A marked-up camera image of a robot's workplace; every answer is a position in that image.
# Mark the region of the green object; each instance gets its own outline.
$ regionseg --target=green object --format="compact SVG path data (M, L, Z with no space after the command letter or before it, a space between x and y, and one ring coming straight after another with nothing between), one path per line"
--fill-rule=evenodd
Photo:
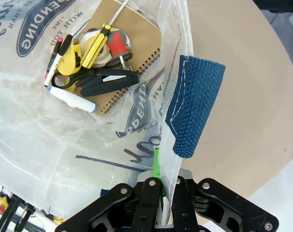
M154 149L154 164L153 164L152 177L156 177L160 180L161 179L161 168L160 168L160 164L158 163L158 153L159 152L160 152L159 148Z

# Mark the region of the spiral notebook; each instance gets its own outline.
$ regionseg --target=spiral notebook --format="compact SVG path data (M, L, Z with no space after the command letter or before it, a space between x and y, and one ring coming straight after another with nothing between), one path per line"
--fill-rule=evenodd
M89 29L101 29L103 23L109 23L120 5L119 2L113 0L102 0L83 32ZM132 53L132 59L126 62L127 65L130 65L134 71L143 73L160 55L161 31L128 7L121 11L112 26L123 30L130 39L131 48L129 50ZM87 99L96 103L95 112L101 116L108 112L127 90L125 88L87 97Z

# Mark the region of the gray floor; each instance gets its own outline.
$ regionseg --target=gray floor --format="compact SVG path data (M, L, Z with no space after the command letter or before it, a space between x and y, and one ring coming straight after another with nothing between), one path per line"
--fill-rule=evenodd
M292 13L274 14L269 11L262 13L278 35L293 63L293 26L289 21Z

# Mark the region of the spiral binding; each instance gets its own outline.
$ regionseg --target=spiral binding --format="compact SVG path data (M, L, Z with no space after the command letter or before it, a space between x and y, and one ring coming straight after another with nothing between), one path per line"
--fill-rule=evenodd
M161 50L158 48L151 56L136 70L140 74L143 74L149 66L151 66L159 57L161 56ZM125 95L129 88L123 88L118 90L116 94L111 98L111 100L101 109L101 113L107 113L112 106Z

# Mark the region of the screwdriver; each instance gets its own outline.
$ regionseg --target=screwdriver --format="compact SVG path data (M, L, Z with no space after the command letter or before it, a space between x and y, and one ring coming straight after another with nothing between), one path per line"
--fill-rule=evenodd
M127 50L125 33L121 30L112 31L108 36L107 46L112 53L112 58L118 57L121 60L123 69L127 69L124 56L129 54L129 51Z
M83 56L83 58L81 60L81 63L82 63L83 67L88 68L88 69L91 68L91 66L94 63L96 57L98 56L99 52L103 48L103 45L106 43L106 41L108 39L108 35L110 34L110 32L113 31L113 27L111 26L112 23L117 18L119 13L123 10L123 8L125 7L125 5L127 4L128 1L129 0L125 0L123 2L121 7L118 9L116 14L113 16L113 18L109 22L109 24L106 24L106 23L103 24L103 28L95 36L94 42L89 47L89 49L86 51L86 53L84 54L84 56Z

